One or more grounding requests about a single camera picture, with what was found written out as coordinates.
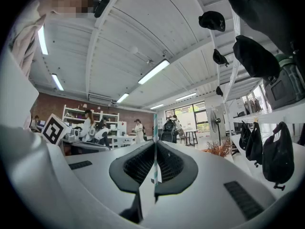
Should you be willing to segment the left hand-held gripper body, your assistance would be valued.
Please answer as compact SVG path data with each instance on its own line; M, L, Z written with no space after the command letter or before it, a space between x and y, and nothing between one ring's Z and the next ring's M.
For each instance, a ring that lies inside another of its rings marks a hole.
M68 143L79 140L79 132L68 126L55 114L51 114L42 129L42 137L47 143L58 145L62 139Z

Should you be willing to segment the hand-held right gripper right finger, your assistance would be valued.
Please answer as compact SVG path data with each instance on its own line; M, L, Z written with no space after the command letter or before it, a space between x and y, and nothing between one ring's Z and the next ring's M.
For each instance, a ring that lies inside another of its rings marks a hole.
M143 219L143 225L241 225L246 220L224 184L237 181L262 207L274 202L272 193L231 161L169 143L198 165L196 180L182 193L160 196Z

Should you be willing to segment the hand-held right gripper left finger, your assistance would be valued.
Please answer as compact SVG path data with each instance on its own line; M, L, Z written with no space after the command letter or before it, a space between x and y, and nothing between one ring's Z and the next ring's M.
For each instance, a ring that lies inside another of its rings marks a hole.
M155 205L154 197L154 152L151 151L148 157L136 158L132 161L132 167L143 174L140 185L135 193L120 190L112 180L109 168L111 163L118 161L121 157L133 158L140 155L150 142L142 142L111 151L103 151L92 154L76 155L66 157L68 164L81 161L90 161L92 164L86 167L74 169L73 172L81 183L93 194L103 205L120 214L125 209L132 207L136 198L139 199L141 212L146 217Z

